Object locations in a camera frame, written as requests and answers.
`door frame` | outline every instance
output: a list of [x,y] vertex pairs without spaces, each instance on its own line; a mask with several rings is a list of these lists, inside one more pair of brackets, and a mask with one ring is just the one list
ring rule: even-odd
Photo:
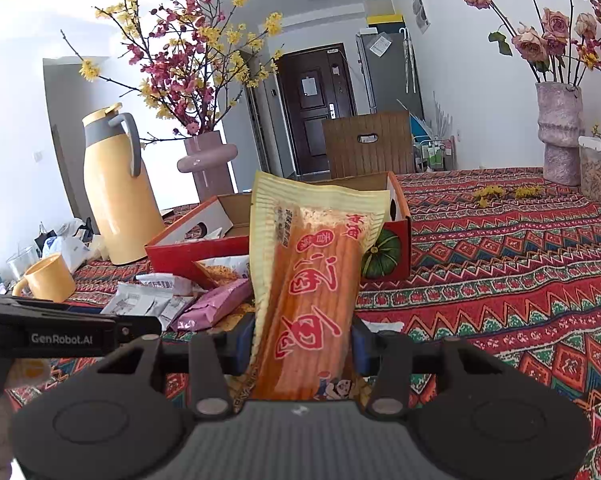
[[[352,117],[357,116],[358,112],[356,111],[356,101],[354,100],[354,88],[352,86],[352,75],[349,70],[349,60],[345,55],[345,46],[343,43],[334,43],[329,45],[322,46],[314,46],[312,48],[306,48],[304,50],[296,50],[295,52],[287,52],[283,56],[284,57],[295,57],[301,56],[302,54],[311,54],[312,52],[320,52],[321,50],[331,50],[337,48],[340,55],[343,57],[343,61],[345,62],[345,82],[347,84],[347,91],[349,93],[349,104],[352,111]],[[285,120],[285,126],[287,128],[287,137],[290,141],[290,146],[292,147],[292,159],[294,163],[294,168],[296,169],[296,176],[301,176],[298,174],[298,168],[300,167],[298,164],[298,159],[296,158],[296,143],[294,141],[294,136],[292,134],[292,122],[290,121],[290,110],[289,104],[287,101],[287,96],[285,95],[284,86],[282,84],[281,72],[283,68],[280,67],[279,72],[276,75],[276,82],[278,83],[278,90],[280,93],[280,102],[282,103],[282,111],[283,111],[283,119]],[[312,174],[320,174],[325,173],[324,171],[319,171],[318,173],[304,173],[307,175]]]

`green leaf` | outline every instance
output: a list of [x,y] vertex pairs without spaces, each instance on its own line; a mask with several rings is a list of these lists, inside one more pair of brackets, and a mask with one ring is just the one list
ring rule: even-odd
[[512,49],[506,41],[498,42],[498,50],[500,51],[501,54],[503,54],[503,56],[511,56],[512,55]]
[[505,35],[504,35],[504,34],[502,34],[501,32],[498,32],[498,31],[496,31],[496,32],[492,32],[492,33],[489,35],[489,42],[490,42],[490,43],[494,43],[495,41],[498,41],[498,42],[500,42],[500,41],[504,41],[504,40],[506,40],[506,39],[507,39],[507,38],[505,37]]
[[549,59],[547,61],[537,61],[534,63],[534,68],[542,74],[549,71]]

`green pumpkin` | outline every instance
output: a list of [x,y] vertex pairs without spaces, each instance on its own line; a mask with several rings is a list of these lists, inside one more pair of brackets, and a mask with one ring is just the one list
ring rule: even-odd
[[383,229],[376,243],[363,256],[362,275],[367,280],[388,276],[401,260],[401,239],[393,232]]

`pink snack package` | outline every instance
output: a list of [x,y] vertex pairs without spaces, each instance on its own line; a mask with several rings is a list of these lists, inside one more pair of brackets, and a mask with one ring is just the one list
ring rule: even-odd
[[247,278],[214,288],[203,294],[171,324],[174,330],[197,332],[211,328],[244,303],[252,295],[252,282]]

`lavender textured vase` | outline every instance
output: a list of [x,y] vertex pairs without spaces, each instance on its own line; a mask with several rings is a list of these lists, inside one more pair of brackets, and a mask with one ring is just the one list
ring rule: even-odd
[[578,137],[585,134],[581,89],[563,83],[536,83],[539,139],[545,143],[543,177],[563,186],[580,185]]
[[201,202],[234,193],[227,163],[238,155],[235,144],[223,144],[220,132],[204,132],[184,140],[188,156],[177,163],[181,173],[192,173]]

